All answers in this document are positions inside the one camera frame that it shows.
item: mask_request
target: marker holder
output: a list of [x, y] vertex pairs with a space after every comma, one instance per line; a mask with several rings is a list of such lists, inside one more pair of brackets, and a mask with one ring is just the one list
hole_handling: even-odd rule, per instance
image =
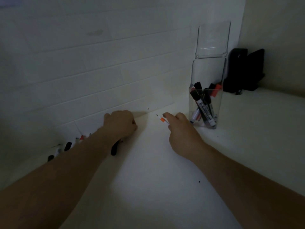
[[[201, 100], [204, 100], [203, 103], [207, 107], [203, 107], [204, 109], [209, 110], [210, 116], [213, 115], [213, 120], [215, 122], [215, 126], [211, 126], [214, 124], [213, 120], [207, 119], [206, 115], [207, 113], [204, 114], [204, 117], [197, 117], [196, 120], [193, 120], [193, 125], [194, 126], [200, 126], [200, 127], [206, 127], [209, 129], [215, 129], [217, 127], [218, 123], [218, 116], [219, 116], [219, 110], [220, 110], [220, 104], [221, 104], [221, 98], [222, 98], [222, 88], [221, 89], [204, 89], [204, 94], [207, 96], [209, 95], [211, 99], [211, 103], [208, 105], [206, 101], [205, 95], [201, 95], [203, 93], [202, 89], [196, 89], [197, 93], [202, 97]], [[193, 99], [191, 94], [189, 94], [189, 120], [192, 120], [192, 116], [194, 113], [198, 110], [198, 104], [197, 102]]]

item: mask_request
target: stain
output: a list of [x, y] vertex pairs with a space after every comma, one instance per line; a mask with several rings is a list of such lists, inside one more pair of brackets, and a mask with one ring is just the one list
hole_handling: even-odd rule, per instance
[[88, 32], [86, 33], [87, 36], [101, 36], [104, 33], [103, 30], [96, 30], [96, 31], [92, 31], [92, 32]]

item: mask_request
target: small marker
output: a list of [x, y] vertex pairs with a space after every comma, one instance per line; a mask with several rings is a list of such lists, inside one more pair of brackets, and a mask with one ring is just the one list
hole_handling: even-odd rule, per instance
[[168, 121], [165, 120], [163, 117], [160, 117], [160, 116], [158, 116], [158, 115], [157, 115], [157, 117], [159, 117], [160, 120], [161, 120], [163, 123], [166, 123], [166, 124], [168, 124], [168, 125], [170, 124], [170, 123], [168, 123]]

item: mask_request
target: left hand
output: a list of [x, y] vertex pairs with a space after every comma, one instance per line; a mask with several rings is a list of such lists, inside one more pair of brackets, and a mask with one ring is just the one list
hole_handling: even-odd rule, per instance
[[103, 128], [117, 140], [130, 136], [137, 130], [133, 114], [130, 111], [115, 111], [104, 115]]

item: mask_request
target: white countertop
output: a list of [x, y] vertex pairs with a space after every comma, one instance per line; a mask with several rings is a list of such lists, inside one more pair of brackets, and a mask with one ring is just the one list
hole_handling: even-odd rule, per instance
[[[217, 129], [206, 142], [305, 195], [305, 100], [266, 89], [223, 93]], [[156, 114], [188, 113], [181, 103], [136, 119], [139, 126], [101, 164], [61, 228], [241, 228], [200, 170], [173, 152]]]

